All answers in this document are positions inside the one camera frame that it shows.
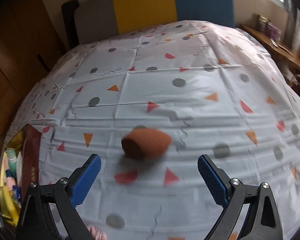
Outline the brown oval makeup sponge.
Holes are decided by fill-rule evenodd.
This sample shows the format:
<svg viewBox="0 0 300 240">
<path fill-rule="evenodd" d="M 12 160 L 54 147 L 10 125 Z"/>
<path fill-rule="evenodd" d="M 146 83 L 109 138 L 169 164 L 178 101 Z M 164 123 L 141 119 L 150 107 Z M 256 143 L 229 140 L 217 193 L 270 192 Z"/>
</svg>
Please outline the brown oval makeup sponge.
<svg viewBox="0 0 300 240">
<path fill-rule="evenodd" d="M 172 142 L 171 137 L 157 129 L 133 129 L 121 140 L 125 156 L 135 160 L 154 160 L 162 157 Z"/>
</svg>

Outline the green squeeze bottle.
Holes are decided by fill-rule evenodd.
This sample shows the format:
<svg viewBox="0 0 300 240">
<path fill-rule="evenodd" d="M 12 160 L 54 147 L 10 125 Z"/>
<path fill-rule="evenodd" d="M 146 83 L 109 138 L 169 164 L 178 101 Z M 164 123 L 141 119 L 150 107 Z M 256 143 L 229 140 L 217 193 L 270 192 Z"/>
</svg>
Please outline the green squeeze bottle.
<svg viewBox="0 0 300 240">
<path fill-rule="evenodd" d="M 17 155 L 14 148 L 7 148 L 6 154 L 8 158 L 9 163 L 9 169 L 12 172 L 13 177 L 16 178 L 16 172 L 17 172 Z"/>
</svg>

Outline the pink satin scrunchie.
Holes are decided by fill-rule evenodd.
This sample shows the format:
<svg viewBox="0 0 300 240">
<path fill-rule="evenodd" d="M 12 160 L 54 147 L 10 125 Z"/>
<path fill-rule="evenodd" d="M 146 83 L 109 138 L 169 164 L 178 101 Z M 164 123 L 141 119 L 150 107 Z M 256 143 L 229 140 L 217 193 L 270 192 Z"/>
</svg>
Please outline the pink satin scrunchie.
<svg viewBox="0 0 300 240">
<path fill-rule="evenodd" d="M 105 232 L 94 227 L 93 225 L 88 226 L 88 231 L 90 232 L 90 234 L 92 235 L 94 240 L 107 240 L 108 239 Z"/>
</svg>

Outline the blue Tempo tissue pack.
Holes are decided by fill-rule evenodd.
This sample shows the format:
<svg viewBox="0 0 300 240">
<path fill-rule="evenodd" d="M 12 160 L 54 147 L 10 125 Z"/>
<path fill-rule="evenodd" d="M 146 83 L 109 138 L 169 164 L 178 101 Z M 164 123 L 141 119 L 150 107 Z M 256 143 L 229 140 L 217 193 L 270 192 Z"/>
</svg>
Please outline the blue Tempo tissue pack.
<svg viewBox="0 0 300 240">
<path fill-rule="evenodd" d="M 18 205 L 21 205 L 21 189 L 17 185 L 12 186 L 12 198 Z"/>
</svg>

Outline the grey yellow blue headboard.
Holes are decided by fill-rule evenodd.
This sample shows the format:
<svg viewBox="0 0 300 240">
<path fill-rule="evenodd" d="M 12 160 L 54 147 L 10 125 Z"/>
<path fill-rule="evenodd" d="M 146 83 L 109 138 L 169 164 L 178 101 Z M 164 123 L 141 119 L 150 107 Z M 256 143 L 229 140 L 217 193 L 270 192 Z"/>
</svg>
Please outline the grey yellow blue headboard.
<svg viewBox="0 0 300 240">
<path fill-rule="evenodd" d="M 74 13 L 79 44 L 183 20 L 233 28 L 233 0 L 88 0 Z"/>
</svg>

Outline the wooden side shelf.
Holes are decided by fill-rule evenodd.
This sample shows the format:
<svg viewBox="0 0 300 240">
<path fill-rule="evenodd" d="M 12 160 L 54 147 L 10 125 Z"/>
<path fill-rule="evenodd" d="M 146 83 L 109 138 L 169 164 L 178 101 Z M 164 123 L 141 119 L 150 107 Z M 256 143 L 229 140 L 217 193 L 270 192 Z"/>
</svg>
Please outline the wooden side shelf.
<svg viewBox="0 0 300 240">
<path fill-rule="evenodd" d="M 293 69 L 300 71 L 300 58 L 289 53 L 283 46 L 275 46 L 271 39 L 267 37 L 264 33 L 253 29 L 247 25 L 242 24 L 241 29 L 249 33 L 254 37 L 268 52 L 272 55 L 273 59 L 280 60 L 287 63 Z"/>
</svg>

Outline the gold storage box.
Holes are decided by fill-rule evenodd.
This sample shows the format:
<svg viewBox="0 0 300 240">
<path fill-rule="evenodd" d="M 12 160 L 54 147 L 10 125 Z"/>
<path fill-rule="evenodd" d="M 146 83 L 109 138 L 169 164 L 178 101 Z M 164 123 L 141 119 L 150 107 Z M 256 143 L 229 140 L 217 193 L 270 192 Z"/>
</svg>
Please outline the gold storage box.
<svg viewBox="0 0 300 240">
<path fill-rule="evenodd" d="M 0 167 L 0 206 L 4 219 L 17 226 L 30 183 L 38 181 L 41 132 L 25 125 L 4 148 Z"/>
</svg>

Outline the purple jar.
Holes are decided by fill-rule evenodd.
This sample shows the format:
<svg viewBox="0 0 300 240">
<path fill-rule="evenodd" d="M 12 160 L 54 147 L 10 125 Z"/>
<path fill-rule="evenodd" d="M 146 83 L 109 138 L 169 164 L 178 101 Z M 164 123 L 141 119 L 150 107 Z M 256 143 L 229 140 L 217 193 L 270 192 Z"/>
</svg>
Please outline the purple jar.
<svg viewBox="0 0 300 240">
<path fill-rule="evenodd" d="M 279 42 L 281 38 L 281 31 L 271 22 L 267 22 L 265 35 L 275 42 Z"/>
</svg>

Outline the white patterned tablecloth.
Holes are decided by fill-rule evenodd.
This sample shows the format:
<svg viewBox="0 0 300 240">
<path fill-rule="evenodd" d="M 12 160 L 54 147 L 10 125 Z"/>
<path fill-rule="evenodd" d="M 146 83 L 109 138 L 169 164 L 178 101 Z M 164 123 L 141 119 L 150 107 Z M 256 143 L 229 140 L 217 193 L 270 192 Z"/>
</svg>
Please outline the white patterned tablecloth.
<svg viewBox="0 0 300 240">
<path fill-rule="evenodd" d="M 300 96 L 241 30 L 181 21 L 78 46 L 25 97 L 7 139 L 26 124 L 41 132 L 41 184 L 101 157 L 77 211 L 109 239 L 203 239 L 222 208 L 202 154 L 244 184 L 270 184 L 284 239 L 300 227 Z M 138 128 L 171 137 L 162 157 L 125 156 Z"/>
</svg>

